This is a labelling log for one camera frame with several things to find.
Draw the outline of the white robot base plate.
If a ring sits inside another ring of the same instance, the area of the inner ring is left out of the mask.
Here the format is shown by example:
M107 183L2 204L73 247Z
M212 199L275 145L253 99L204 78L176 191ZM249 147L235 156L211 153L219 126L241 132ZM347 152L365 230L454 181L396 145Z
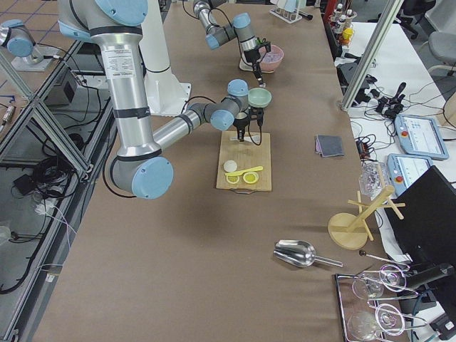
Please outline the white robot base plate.
M170 69L160 73L147 71L144 82L152 115L175 117L190 98L192 85L179 82Z

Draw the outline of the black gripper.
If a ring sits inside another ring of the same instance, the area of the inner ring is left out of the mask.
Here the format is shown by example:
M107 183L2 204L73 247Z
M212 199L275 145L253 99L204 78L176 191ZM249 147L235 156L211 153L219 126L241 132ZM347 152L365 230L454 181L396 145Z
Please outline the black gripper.
M264 121L264 111L248 110L240 112L235 116L233 126L237 129L237 139L239 142L244 142L245 128L252 120L256 120L257 125L261 128Z
M252 71L260 86L264 84L260 62L266 53L271 51L269 41L246 41L244 42L244 57L247 64L252 65Z

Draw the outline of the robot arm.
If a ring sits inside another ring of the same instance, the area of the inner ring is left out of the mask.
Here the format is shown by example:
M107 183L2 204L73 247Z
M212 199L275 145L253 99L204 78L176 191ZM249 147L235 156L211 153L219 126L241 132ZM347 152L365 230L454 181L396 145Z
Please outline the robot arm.
M119 189L155 199L172 184L174 170L162 151L209 123L225 131L252 106L242 79L216 103L193 103L190 88L172 73L156 1L60 1L64 36L100 49L113 103L120 148L110 163Z
M221 26L212 12L225 1L194 1L193 12L203 25L206 35L205 40L211 50L217 49L227 42L237 39L241 60L254 74L260 87L265 88L260 63L266 53L271 51L271 42L265 38L260 39L254 32L251 18L244 12L236 15L227 24Z

